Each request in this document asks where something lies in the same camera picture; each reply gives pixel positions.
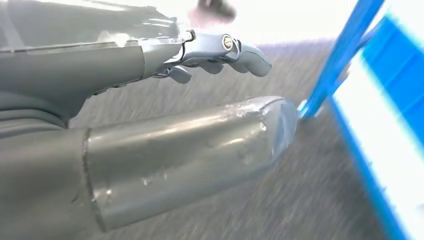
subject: blue rod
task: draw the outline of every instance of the blue rod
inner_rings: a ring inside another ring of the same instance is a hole
[[[370,26],[384,0],[359,0],[338,36],[318,81],[304,106],[299,110],[301,118],[311,118],[320,109],[332,86],[345,66],[358,50],[361,38]]]

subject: gray cylinder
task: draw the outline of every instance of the gray cylinder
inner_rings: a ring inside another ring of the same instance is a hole
[[[138,222],[261,173],[293,141],[296,118],[285,99],[259,97],[92,130],[87,165],[102,227]]]
[[[0,138],[0,239],[81,240],[227,189],[273,166],[296,122],[271,96]]]

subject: robotic hand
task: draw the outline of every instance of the robotic hand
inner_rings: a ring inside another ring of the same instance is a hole
[[[257,77],[264,77],[271,70],[271,62],[260,49],[228,34],[194,31],[188,34],[191,37],[183,44],[179,53],[165,62],[167,67],[153,77],[171,77],[178,83],[186,84],[191,75],[179,65],[200,67],[210,74],[218,74],[223,69],[223,64],[228,64],[239,73],[250,72]]]

